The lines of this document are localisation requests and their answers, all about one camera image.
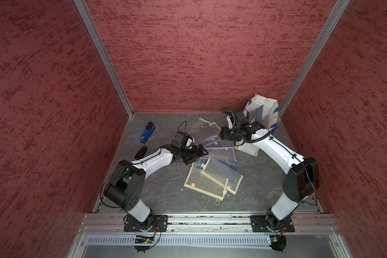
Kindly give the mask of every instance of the black cable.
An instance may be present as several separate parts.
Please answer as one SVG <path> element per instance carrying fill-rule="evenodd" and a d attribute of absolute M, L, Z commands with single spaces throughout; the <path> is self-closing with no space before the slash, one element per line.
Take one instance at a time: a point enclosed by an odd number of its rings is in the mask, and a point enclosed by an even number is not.
<path fill-rule="evenodd" d="M 186 125 L 187 125 L 187 123 L 188 123 L 188 122 L 186 122 L 186 121 L 183 121 L 183 122 L 179 125 L 178 131 L 179 131 L 179 128 L 181 127 L 181 125 L 182 125 L 183 123 L 185 123 L 185 132 L 186 132 Z"/>
<path fill-rule="evenodd" d="M 275 232 L 275 234 L 278 236 L 278 241 L 279 241 L 279 239 L 280 239 L 280 236 L 278 235 L 278 233 L 275 231 L 275 230 L 273 230 L 274 232 Z M 281 253 L 284 253 L 283 252 L 283 250 L 284 250 L 284 242 L 283 241 L 281 241 L 281 246 L 282 246 L 282 250 L 281 250 Z"/>
<path fill-rule="evenodd" d="M 248 110 L 244 109 L 246 111 L 246 119 L 248 120 L 249 112 Z"/>
<path fill-rule="evenodd" d="M 300 161 L 296 156 L 294 156 L 294 154 L 292 154 L 292 153 L 291 153 L 286 147 L 284 147 L 282 144 L 280 144 L 279 142 L 277 142 L 276 140 L 274 140 L 273 137 L 271 137 L 269 140 L 272 140 L 273 142 L 277 143 L 279 146 L 283 147 L 283 148 L 284 148 L 284 149 L 285 149 L 285 150 L 286 150 L 293 158 L 296 158 L 296 159 L 301 163 L 301 161 Z M 308 180 L 309 180 L 309 182 L 310 182 L 310 184 L 311 184 L 311 186 L 312 186 L 312 189 L 314 190 L 314 196 L 315 196 L 314 201 L 315 201 L 315 203 L 312 204 L 312 203 L 310 203 L 310 202 L 308 202 L 308 201 L 301 201 L 301 203 L 310 204 L 310 205 L 312 205 L 312 206 L 317 206 L 317 209 L 320 210 L 319 207 L 318 207 L 317 193 L 315 192 L 314 185 L 313 185 L 312 182 L 311 182 L 310 176 L 308 175 L 308 171 L 307 171 L 307 169 L 305 168 L 304 164 L 303 164 L 303 169 L 304 169 L 305 174 L 307 175 L 307 178 L 308 178 Z"/>
<path fill-rule="evenodd" d="M 286 218 L 289 218 L 291 217 L 291 215 L 293 214 L 293 212 L 298 208 L 298 206 L 302 203 L 302 201 L 300 201 L 296 206 L 295 208 L 290 212 L 290 214 L 286 217 Z"/>
<path fill-rule="evenodd" d="M 123 224 L 125 224 L 124 220 L 127 218 L 128 215 L 129 215 L 129 213 L 126 214 L 126 215 L 123 217 Z"/>
<path fill-rule="evenodd" d="M 238 147 L 238 146 L 242 146 L 244 145 L 245 141 L 243 140 L 242 143 L 240 145 L 236 145 L 235 142 L 233 143 L 234 147 Z"/>
<path fill-rule="evenodd" d="M 242 135 L 238 134 L 235 132 L 235 121 L 237 120 L 237 117 L 235 115 L 235 113 L 228 107 L 223 107 L 221 109 L 222 113 L 224 114 L 231 114 L 231 116 L 233 117 L 233 122 L 232 122 L 232 134 L 234 135 L 238 135 L 240 136 L 244 142 L 247 142 L 247 143 L 256 143 L 256 142 L 259 142 L 259 141 L 262 141 L 263 139 L 267 138 L 270 134 L 271 134 L 271 131 L 268 131 L 265 135 L 263 135 L 262 137 L 258 138 L 258 139 L 254 139 L 254 140 L 250 140 L 248 141 L 247 139 L 245 139 L 245 137 L 243 137 Z"/>
<path fill-rule="evenodd" d="M 156 225 L 156 223 L 155 223 L 155 227 L 157 227 L 157 228 L 159 229 L 159 231 L 160 231 L 159 238 L 158 238 L 158 240 L 155 242 L 155 244 L 152 245 L 151 247 L 149 247 L 147 250 L 153 248 L 153 247 L 159 242 L 160 236 L 162 236 L 162 229 L 160 228 L 160 226 Z"/>
<path fill-rule="evenodd" d="M 107 206 L 107 207 L 110 207 L 110 208 L 122 208 L 122 207 L 113 207 L 113 206 L 110 206 L 110 205 L 107 205 L 103 202 L 103 199 L 102 199 L 102 191 L 103 191 L 103 188 L 105 187 L 105 183 L 109 180 L 109 178 L 116 172 L 118 171 L 119 169 L 122 169 L 122 168 L 126 168 L 126 167 L 129 167 L 129 166 L 123 166 L 123 167 L 120 167 L 118 169 L 116 169 L 114 172 L 112 172 L 108 178 L 106 178 L 106 180 L 103 182 L 103 185 L 102 185 L 102 189 L 100 189 L 100 193 L 99 193 L 99 197 L 100 197 L 100 201 L 103 203 L 104 206 Z"/>
<path fill-rule="evenodd" d="M 156 154 L 156 155 L 153 156 L 153 157 L 150 157 L 149 159 L 154 158 L 154 157 L 160 155 L 161 153 L 162 153 L 162 148 L 159 149 L 159 153 L 158 153 L 158 154 Z M 107 206 L 107 207 L 110 207 L 110 208 L 115 208 L 115 209 L 117 209 L 117 208 L 122 208 L 122 207 L 113 207 L 113 206 L 107 205 L 107 204 L 105 204 L 105 203 L 103 202 L 103 199 L 102 199 L 102 191 L 103 191 L 103 188 L 105 187 L 105 183 L 106 183 L 106 182 L 109 180 L 109 178 L 110 178 L 116 171 L 118 171 L 119 169 L 126 168 L 126 167 L 130 167 L 130 166 L 133 166 L 133 165 L 143 164 L 145 161 L 147 161 L 147 160 L 149 160 L 149 159 L 145 159 L 145 160 L 143 160 L 143 161 L 141 161 L 141 162 L 139 162 L 139 163 L 132 163 L 132 165 L 120 167 L 120 168 L 116 169 L 114 172 L 112 172 L 112 173 L 108 176 L 108 178 L 106 178 L 106 180 L 103 182 L 102 189 L 100 189 L 99 197 L 100 197 L 100 201 L 103 203 L 103 205 L 105 205 L 105 206 Z"/>

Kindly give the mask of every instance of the metal corner post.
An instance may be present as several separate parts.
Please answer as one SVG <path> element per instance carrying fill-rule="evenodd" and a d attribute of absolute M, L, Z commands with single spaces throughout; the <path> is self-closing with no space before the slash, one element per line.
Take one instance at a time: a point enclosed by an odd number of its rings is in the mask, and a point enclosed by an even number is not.
<path fill-rule="evenodd" d="M 82 17 L 82 20 L 86 28 L 88 29 L 90 37 L 93 40 L 93 44 L 96 46 L 96 49 L 99 52 L 100 58 L 102 59 L 103 64 L 105 65 L 106 70 L 108 71 L 108 74 L 116 88 L 116 91 L 118 92 L 120 100 L 122 101 L 128 116 L 130 118 L 133 117 L 133 114 L 134 114 L 133 109 L 130 106 L 130 102 L 126 96 L 126 93 L 124 92 L 122 84 L 120 83 L 119 77 L 115 71 L 112 61 L 109 58 L 109 54 L 106 51 L 105 46 L 103 45 L 102 39 L 100 38 L 100 35 L 97 32 L 95 24 L 93 23 L 93 19 L 92 19 L 92 16 L 90 15 L 88 6 L 84 2 L 84 0 L 74 0 L 74 2 L 76 4 L 77 10 L 79 10 L 80 16 Z"/>
<path fill-rule="evenodd" d="M 284 98 L 284 101 L 281 103 L 281 106 L 280 106 L 281 110 L 279 111 L 279 117 L 281 117 L 284 114 L 292 98 L 297 92 L 299 86 L 303 82 L 305 76 L 310 70 L 315 59 L 320 54 L 321 49 L 325 45 L 325 42 L 327 41 L 327 39 L 330 37 L 331 32 L 335 28 L 335 25 L 337 25 L 341 15 L 344 13 L 349 3 L 350 3 L 350 0 L 337 0 L 337 3 L 335 4 L 333 10 L 331 11 L 330 16 L 328 17 L 327 21 L 324 24 L 324 27 L 322 28 L 320 34 L 318 35 L 317 40 L 312 46 L 311 51 L 307 56 L 307 59 L 305 59 L 305 62 L 301 67 L 301 70 L 299 71 L 297 77 L 295 78 L 295 81 L 292 84 L 291 89 L 288 91 L 287 95 Z"/>

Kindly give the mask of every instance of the black mounting plate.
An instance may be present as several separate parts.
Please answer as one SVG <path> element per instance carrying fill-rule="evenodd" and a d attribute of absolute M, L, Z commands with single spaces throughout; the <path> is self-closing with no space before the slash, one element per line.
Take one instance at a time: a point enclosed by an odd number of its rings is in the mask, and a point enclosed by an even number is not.
<path fill-rule="evenodd" d="M 167 227 L 167 215 L 155 215 L 154 214 L 154 222 L 156 225 L 162 230 L 162 232 L 166 232 Z M 139 222 L 132 216 L 127 216 L 126 221 L 124 223 L 124 232 L 153 232 L 154 227 L 150 227 L 148 231 L 142 231 L 143 227 L 139 224 Z"/>
<path fill-rule="evenodd" d="M 252 215 L 249 216 L 251 219 L 251 226 L 253 232 L 271 232 L 271 230 L 268 229 L 267 224 L 265 222 L 265 215 Z M 285 222 L 284 232 L 295 232 L 294 224 L 291 221 L 291 218 L 288 218 Z"/>

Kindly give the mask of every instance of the blue tape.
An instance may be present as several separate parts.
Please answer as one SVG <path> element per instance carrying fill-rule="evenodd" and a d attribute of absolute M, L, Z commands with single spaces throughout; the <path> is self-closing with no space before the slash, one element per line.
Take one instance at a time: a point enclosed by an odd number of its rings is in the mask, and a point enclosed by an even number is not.
<path fill-rule="evenodd" d="M 277 128 L 278 128 L 278 125 L 277 125 L 276 123 L 273 124 L 273 125 L 271 126 L 271 133 L 274 134 L 275 131 L 277 130 Z"/>

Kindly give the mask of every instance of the ventilated metal panel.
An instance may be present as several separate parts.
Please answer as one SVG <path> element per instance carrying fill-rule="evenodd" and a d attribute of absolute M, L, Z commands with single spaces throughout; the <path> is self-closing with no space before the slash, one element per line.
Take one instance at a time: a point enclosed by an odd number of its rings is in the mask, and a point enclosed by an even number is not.
<path fill-rule="evenodd" d="M 134 239 L 134 235 L 90 235 L 87 245 L 146 245 L 134 244 Z M 267 235 L 162 235 L 157 246 L 249 246 L 264 248 L 270 244 L 271 242 Z"/>

